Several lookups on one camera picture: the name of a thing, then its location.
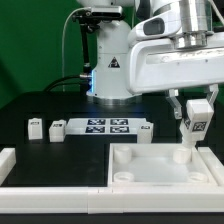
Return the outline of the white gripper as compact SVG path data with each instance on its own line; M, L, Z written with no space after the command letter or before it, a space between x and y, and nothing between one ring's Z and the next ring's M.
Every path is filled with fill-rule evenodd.
M205 47L176 49L166 34L146 35L156 25L167 31L160 16L137 24L128 35L126 85L129 92L142 94L167 91L166 99L176 120L182 118L177 89L207 86L206 99L214 108L217 84L224 83L224 32L211 32Z

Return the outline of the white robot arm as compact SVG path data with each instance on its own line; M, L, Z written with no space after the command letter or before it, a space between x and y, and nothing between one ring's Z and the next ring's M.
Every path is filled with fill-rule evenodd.
M180 89L206 86L212 104L224 83L223 30L212 28L214 0L77 0L82 23L97 33L89 98L126 103L165 91L182 117Z

